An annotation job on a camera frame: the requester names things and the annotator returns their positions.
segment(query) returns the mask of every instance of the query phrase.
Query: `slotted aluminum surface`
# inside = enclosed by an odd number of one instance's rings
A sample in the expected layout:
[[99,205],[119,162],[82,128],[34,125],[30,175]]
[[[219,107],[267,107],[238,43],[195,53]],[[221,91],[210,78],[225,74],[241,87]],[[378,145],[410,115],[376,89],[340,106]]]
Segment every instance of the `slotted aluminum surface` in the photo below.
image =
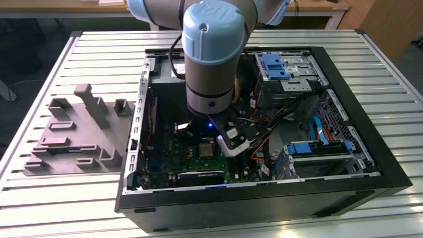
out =
[[[143,237],[114,212],[119,174],[26,177],[23,165],[47,125],[47,104],[91,83],[106,102],[138,97],[145,50],[169,48],[179,33],[85,32],[71,38],[0,163],[0,238]],[[249,46],[323,46],[414,186],[341,217],[150,234],[175,237],[388,237],[423,234],[422,96],[366,36],[356,31],[255,31]]]

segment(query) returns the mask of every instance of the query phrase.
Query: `wire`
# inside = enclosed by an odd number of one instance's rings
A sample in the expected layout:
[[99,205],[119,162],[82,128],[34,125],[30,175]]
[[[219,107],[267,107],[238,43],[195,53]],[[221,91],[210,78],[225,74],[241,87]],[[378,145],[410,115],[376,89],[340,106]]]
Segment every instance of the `wire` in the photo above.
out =
[[30,83],[30,82],[46,82],[46,81],[45,80],[25,80],[25,81],[21,81],[18,83],[14,83],[11,85],[7,85],[7,94],[9,94],[9,102],[10,103],[17,104],[19,99],[21,99],[19,96],[17,95],[15,100],[13,100],[11,87],[15,87],[17,85],[19,85],[22,83]]
[[235,94],[234,94],[234,99],[233,99],[233,102],[231,104],[237,104],[238,103],[238,100],[239,100],[239,96],[241,96],[241,88],[239,88],[239,78],[237,77],[235,78]]
[[263,115],[261,115],[259,118],[255,118],[255,117],[254,117],[254,112],[255,112],[255,109],[251,111],[251,116],[250,116],[254,121],[261,121],[262,118],[265,118],[265,121],[267,121],[267,122],[271,121],[271,119],[270,119],[269,117],[263,117]]
[[263,158],[257,158],[257,157],[253,157],[251,160],[257,160],[257,161],[265,161]]
[[262,148],[262,146],[265,145],[266,141],[270,139],[271,135],[269,135],[269,137],[262,141],[261,145],[258,146],[257,150],[253,152],[253,155],[250,157],[250,159],[254,158],[255,154],[258,153],[259,149]]
[[186,0],[179,0],[179,25],[181,29],[185,29],[185,6],[186,6]]
[[325,130],[326,133],[327,133],[329,139],[330,139],[330,140],[334,140],[334,136],[333,136],[331,131],[330,131],[330,129],[329,129],[329,127],[327,127],[326,125],[323,125],[323,130]]
[[183,34],[179,35],[179,37],[177,38],[177,40],[175,40],[175,42],[174,42],[171,48],[170,48],[170,55],[169,55],[169,57],[170,57],[170,62],[171,62],[171,69],[173,69],[173,72],[174,72],[177,78],[179,78],[179,79],[182,79],[182,80],[186,80],[186,75],[178,73],[177,68],[175,68],[175,65],[174,65],[174,60],[173,60],[173,51],[174,51],[175,46],[177,46],[178,42],[181,41],[182,37],[183,37]]
[[297,109],[297,107],[299,106],[301,103],[301,99],[302,96],[299,96],[298,98],[295,98],[291,102],[289,102],[277,112],[275,116],[273,117],[271,121],[270,121],[270,125],[274,124],[274,122],[281,119],[285,118],[286,116],[289,116],[294,110]]
[[[245,49],[245,55],[247,56],[247,58],[249,58],[249,62],[250,62],[250,64],[251,64],[251,67],[253,67],[253,70],[254,70],[254,74],[255,74],[255,77],[257,77],[257,82],[259,82],[259,79],[261,79],[261,72],[258,71],[258,69],[257,69],[257,66],[255,66],[255,64],[254,64],[254,61],[253,61],[253,59],[251,59],[251,56],[250,56],[250,54],[249,54],[249,52],[247,52],[247,50]],[[263,98],[263,113],[262,113],[262,115],[265,115],[265,117],[261,117],[259,118],[259,126],[262,125],[262,123],[263,123],[263,121],[266,120],[266,111],[267,111],[267,102],[266,102],[266,97],[265,97],[265,95],[263,94],[261,94],[261,96],[262,96],[262,98]]]
[[267,128],[266,132],[263,133],[263,135],[261,135],[261,137],[258,139],[254,139],[250,144],[255,144],[259,140],[262,140],[269,134],[273,134],[273,131],[275,129],[277,125],[274,125],[273,127]]
[[253,120],[253,119],[249,119],[249,118],[237,118],[237,119],[239,119],[239,120],[247,120],[247,121],[253,121],[253,122],[261,121],[261,120]]
[[271,180],[273,178],[273,158],[270,154],[270,141],[267,140],[263,144],[263,155],[265,155],[265,162],[263,165],[269,168],[269,174],[262,174],[262,180]]
[[295,2],[295,14],[294,14],[294,16],[299,16],[299,5],[298,5],[298,1],[294,0],[294,2]]
[[9,87],[15,87],[17,85],[22,84],[22,83],[30,83],[30,82],[46,82],[45,80],[25,80],[25,81],[21,81],[18,83],[14,83],[11,84]]

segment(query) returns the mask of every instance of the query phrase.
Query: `motherboard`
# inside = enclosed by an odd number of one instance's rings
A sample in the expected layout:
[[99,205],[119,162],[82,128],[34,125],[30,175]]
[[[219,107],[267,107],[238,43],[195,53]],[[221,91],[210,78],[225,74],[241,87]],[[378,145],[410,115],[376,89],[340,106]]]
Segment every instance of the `motherboard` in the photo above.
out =
[[213,137],[187,145],[166,126],[162,156],[149,158],[151,188],[170,188],[259,181],[258,164],[246,158],[226,158]]

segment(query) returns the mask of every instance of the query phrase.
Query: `black cable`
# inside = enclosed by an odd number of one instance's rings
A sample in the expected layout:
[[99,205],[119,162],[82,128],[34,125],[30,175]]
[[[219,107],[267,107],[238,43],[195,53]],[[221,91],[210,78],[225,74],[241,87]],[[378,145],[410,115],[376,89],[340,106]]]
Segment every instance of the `black cable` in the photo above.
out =
[[299,101],[302,100],[302,96],[299,96],[298,98],[295,98],[291,102],[289,102],[281,109],[279,111],[275,113],[271,121],[270,121],[270,125],[275,122],[275,120],[281,117],[286,117],[287,111],[291,111],[291,109],[295,109],[298,105],[295,105],[297,103],[299,104]]
[[274,119],[275,124],[277,124],[279,119],[283,119],[286,116],[289,116],[295,111],[295,109],[299,106],[299,103],[301,103],[299,101],[295,102],[294,106],[291,108],[289,108],[282,114],[278,115],[278,117]]
[[270,170],[270,174],[269,175],[266,173],[263,173],[262,180],[263,181],[270,181],[270,180],[273,180],[273,159],[271,159],[271,154],[270,154],[270,141],[267,141],[265,143],[262,149],[263,149],[263,155],[265,155],[265,166]]
[[298,17],[299,17],[299,5],[298,5],[297,0],[294,0],[294,2],[295,2],[294,26],[297,28],[298,27]]
[[254,6],[254,8],[257,9],[257,25],[255,25],[255,29],[258,28],[258,25],[259,25],[259,10],[258,10],[258,6],[257,6],[257,3],[254,2],[254,0],[251,0],[251,2],[253,2],[253,6]]
[[[259,71],[258,71],[258,69],[257,69],[257,66],[255,66],[255,64],[254,64],[254,61],[253,61],[251,56],[250,56],[250,54],[249,54],[249,52],[247,52],[246,49],[245,49],[245,54],[246,54],[246,56],[247,56],[247,58],[249,58],[249,62],[250,62],[250,64],[251,64],[255,77],[257,77],[258,81],[261,81]],[[266,97],[265,97],[265,94],[261,94],[261,95],[263,96],[263,104],[265,104],[265,105],[263,105],[263,113],[262,113],[262,117],[261,117],[259,127],[262,126],[262,124],[263,124],[263,122],[265,122],[266,111],[267,111]]]
[[182,79],[182,80],[186,80],[186,75],[178,73],[177,68],[175,68],[175,65],[174,65],[174,60],[173,60],[173,51],[174,51],[175,46],[177,46],[178,42],[181,41],[182,37],[183,37],[183,34],[179,35],[179,37],[177,38],[177,40],[175,40],[175,42],[174,42],[171,48],[170,48],[170,55],[169,55],[169,57],[170,57],[170,62],[171,62],[171,69],[173,69],[173,72],[174,72],[177,78],[179,78],[179,79]]
[[179,0],[179,24],[181,24],[181,29],[185,29],[185,6],[186,6],[186,0]]
[[258,141],[263,140],[266,136],[270,135],[270,133],[273,133],[274,129],[275,129],[275,125],[270,128],[267,128],[266,132],[261,135],[261,137],[258,139],[254,139],[250,144],[254,145]]
[[294,16],[299,16],[299,5],[298,5],[298,1],[294,0],[294,2],[295,2],[295,14],[294,14]]

